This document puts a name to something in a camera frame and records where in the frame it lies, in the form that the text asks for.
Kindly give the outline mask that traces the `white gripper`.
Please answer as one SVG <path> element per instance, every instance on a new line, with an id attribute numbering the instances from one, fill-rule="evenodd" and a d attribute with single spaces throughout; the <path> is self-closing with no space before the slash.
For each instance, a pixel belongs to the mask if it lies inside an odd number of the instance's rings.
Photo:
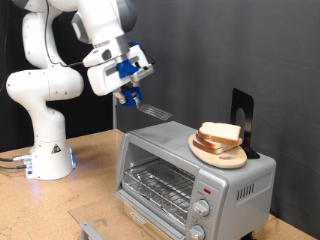
<path id="1" fill-rule="evenodd" d="M 131 82 L 132 89 L 137 95 L 141 95 L 140 80 L 154 72 L 153 66 L 147 62 L 143 51 L 139 46 L 133 46 L 128 53 L 129 62 L 137 68 L 134 73 L 126 76 L 120 75 L 119 64 L 115 60 L 107 61 L 98 66 L 90 67 L 87 74 L 93 92 L 98 95 L 107 95 L 113 92 L 113 95 L 121 104 L 126 104 L 125 95 L 118 89 Z"/>

